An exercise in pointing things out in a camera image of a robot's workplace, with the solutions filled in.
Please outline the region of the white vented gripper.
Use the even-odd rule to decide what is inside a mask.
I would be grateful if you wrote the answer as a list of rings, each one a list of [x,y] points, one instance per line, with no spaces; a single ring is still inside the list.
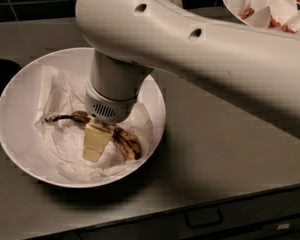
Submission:
[[[135,98],[128,100],[106,98],[95,90],[90,80],[87,81],[85,108],[99,121],[116,124],[126,120],[135,102]],[[88,123],[84,132],[83,158],[90,162],[97,162],[111,136],[112,134],[108,129]]]

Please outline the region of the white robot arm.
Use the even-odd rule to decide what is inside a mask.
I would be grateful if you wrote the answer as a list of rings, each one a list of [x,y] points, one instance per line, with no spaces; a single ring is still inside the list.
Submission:
[[[125,120],[146,76],[174,74],[300,139],[300,37],[214,21],[175,0],[77,0],[94,48],[85,105]]]

